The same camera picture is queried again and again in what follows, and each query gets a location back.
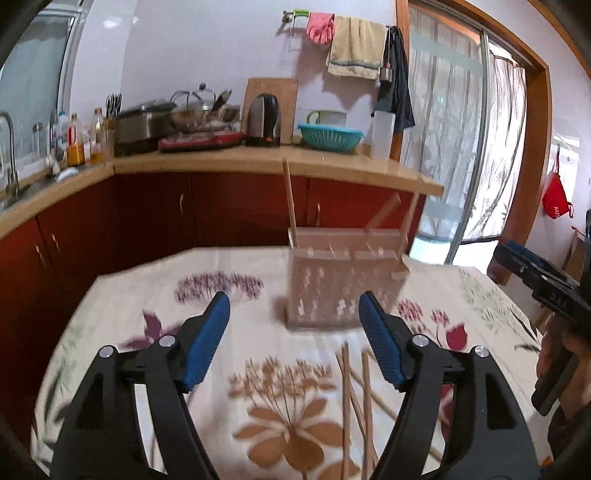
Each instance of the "white curtain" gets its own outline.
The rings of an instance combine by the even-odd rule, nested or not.
[[[511,208],[525,137],[525,70],[491,54],[491,112],[482,174],[463,240],[499,236]]]
[[[401,162],[444,186],[429,197],[418,234],[451,241],[468,194],[482,112],[480,36],[469,26],[411,7],[409,87],[417,126]]]

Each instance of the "towel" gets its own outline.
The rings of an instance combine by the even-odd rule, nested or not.
[[[306,34],[314,43],[325,45],[332,42],[335,36],[334,15],[310,12]]]
[[[326,65],[337,77],[378,78],[386,25],[335,15],[335,36]]]
[[[374,110],[396,115],[394,132],[398,133],[405,128],[414,127],[415,122],[408,91],[408,61],[404,51],[402,31],[398,27],[390,27],[388,35],[389,57],[393,69],[392,81],[380,83]],[[387,51],[384,52],[384,58],[387,58]]]

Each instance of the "blue gripper pad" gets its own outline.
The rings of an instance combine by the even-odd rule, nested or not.
[[[410,330],[401,318],[387,315],[371,292],[359,299],[359,318],[384,379],[404,391],[414,373],[414,361],[406,353]]]
[[[212,363],[213,355],[230,319],[228,296],[224,293],[216,294],[204,315],[207,315],[205,323],[186,358],[183,384],[187,391],[191,391],[195,385],[203,381]]]
[[[541,258],[539,255],[536,255],[528,248],[523,247],[522,245],[518,244],[514,240],[509,240],[505,244],[505,246],[509,250],[511,250],[512,252],[515,252],[517,255],[521,255],[522,257],[526,258],[527,260],[532,262],[534,265],[536,265],[540,268],[544,268],[544,259],[543,258]]]

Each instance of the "table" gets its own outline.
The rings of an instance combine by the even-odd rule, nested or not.
[[[160,335],[175,332],[186,318],[201,314],[216,286],[227,285],[232,308],[228,328],[206,379],[186,397],[220,478],[340,478],[342,376],[335,352],[347,341],[352,369],[361,373],[361,350],[369,343],[362,328],[336,332],[285,328],[289,261],[289,250],[283,247],[193,249],[99,277],[47,368],[35,407],[33,458],[46,471],[50,467],[67,406],[101,346],[111,344],[119,351],[146,347]],[[486,345],[530,425],[539,459],[546,458],[545,431],[530,402],[540,337],[527,317],[474,268],[404,261],[411,274],[393,313],[403,317],[413,332],[424,333],[445,348],[468,351]],[[263,388],[264,378],[274,380]],[[373,391],[398,412],[402,394],[383,380],[373,363],[371,378]],[[269,394],[268,386],[277,382],[292,382],[299,394]],[[362,403],[362,389],[353,384]],[[161,469],[145,389],[137,386],[136,392],[147,458],[153,468]],[[451,395],[448,388],[442,391],[443,418],[450,413]],[[377,403],[372,408],[374,444],[380,455],[394,421]],[[355,416],[351,435],[350,458],[361,467],[363,438]],[[440,422],[432,445],[439,452],[444,449]],[[430,456],[425,471],[437,465]],[[350,470],[358,474],[356,468]]]

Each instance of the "faucet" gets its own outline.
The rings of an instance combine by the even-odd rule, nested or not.
[[[0,111],[0,118],[4,118],[8,123],[8,136],[10,144],[10,167],[8,168],[8,182],[6,185],[6,193],[8,196],[18,194],[18,174],[17,164],[14,159],[14,125],[12,124],[12,118],[8,112]]]

